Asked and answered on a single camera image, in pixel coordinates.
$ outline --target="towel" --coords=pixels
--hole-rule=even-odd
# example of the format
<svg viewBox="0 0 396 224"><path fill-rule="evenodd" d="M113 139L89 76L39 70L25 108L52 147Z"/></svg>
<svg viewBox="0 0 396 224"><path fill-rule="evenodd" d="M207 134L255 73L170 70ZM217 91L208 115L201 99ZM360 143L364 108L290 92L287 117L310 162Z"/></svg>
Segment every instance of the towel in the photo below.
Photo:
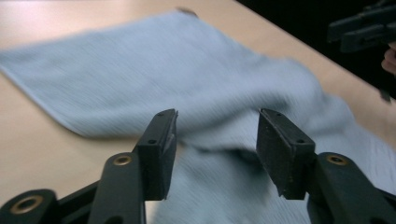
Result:
<svg viewBox="0 0 396 224"><path fill-rule="evenodd" d="M396 193L396 156L293 59L253 52L195 16L141 21L0 52L0 69L84 137L139 135L178 110L186 148L154 223L307 223L306 201L279 198L257 163L259 108L285 114L317 144Z"/></svg>

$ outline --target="fabric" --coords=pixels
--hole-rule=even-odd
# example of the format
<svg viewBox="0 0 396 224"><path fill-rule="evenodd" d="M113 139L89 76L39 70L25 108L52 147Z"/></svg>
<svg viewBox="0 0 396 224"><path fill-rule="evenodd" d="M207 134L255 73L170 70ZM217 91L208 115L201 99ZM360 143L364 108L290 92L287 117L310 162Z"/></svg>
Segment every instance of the fabric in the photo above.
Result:
<svg viewBox="0 0 396 224"><path fill-rule="evenodd" d="M277 196L255 161L259 108L396 193L396 156L292 59L257 54L183 12L0 52L0 69L84 137L139 135L175 108L185 152L155 223L307 223L306 202Z"/></svg>

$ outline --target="dark background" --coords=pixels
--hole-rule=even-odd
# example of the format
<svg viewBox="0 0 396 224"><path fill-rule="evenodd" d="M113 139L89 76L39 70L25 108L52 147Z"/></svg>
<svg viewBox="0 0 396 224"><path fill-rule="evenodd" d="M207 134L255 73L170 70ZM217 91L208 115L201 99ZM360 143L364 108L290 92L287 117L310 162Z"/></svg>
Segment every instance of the dark background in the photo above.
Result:
<svg viewBox="0 0 396 224"><path fill-rule="evenodd" d="M327 27L355 16L377 0L238 0L265 19L299 38L356 76L396 98L396 78L381 67L388 46L341 53L339 43L327 42Z"/></svg>

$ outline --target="light wood tabletop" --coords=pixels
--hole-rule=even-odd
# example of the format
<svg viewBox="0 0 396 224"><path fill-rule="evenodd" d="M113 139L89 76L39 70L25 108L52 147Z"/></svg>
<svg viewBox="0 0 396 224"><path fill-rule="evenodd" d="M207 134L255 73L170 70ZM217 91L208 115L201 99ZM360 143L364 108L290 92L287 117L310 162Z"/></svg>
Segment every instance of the light wood tabletop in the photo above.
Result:
<svg viewBox="0 0 396 224"><path fill-rule="evenodd" d="M232 0L0 2L0 50L136 21L177 7L191 9L256 52L301 62L326 92L347 102L360 125L396 148L394 101L381 100L378 90ZM131 151L135 141L92 140L71 133L0 75L0 204L28 189L54 189L62 198L99 179L106 159Z"/></svg>

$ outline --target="finger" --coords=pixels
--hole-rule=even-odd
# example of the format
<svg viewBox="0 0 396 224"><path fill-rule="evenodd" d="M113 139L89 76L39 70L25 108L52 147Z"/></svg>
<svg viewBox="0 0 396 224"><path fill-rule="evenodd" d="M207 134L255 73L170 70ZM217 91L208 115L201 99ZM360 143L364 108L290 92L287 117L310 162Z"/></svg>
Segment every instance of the finger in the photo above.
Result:
<svg viewBox="0 0 396 224"><path fill-rule="evenodd" d="M389 63L396 65L396 50L388 49L384 54L384 58Z"/></svg>
<svg viewBox="0 0 396 224"><path fill-rule="evenodd" d="M391 49L395 49L396 50L396 42L392 42L389 44Z"/></svg>
<svg viewBox="0 0 396 224"><path fill-rule="evenodd" d="M390 63L387 60L384 60L384 61L382 61L381 66L385 71L392 73L393 75L396 76L396 65L395 64Z"/></svg>

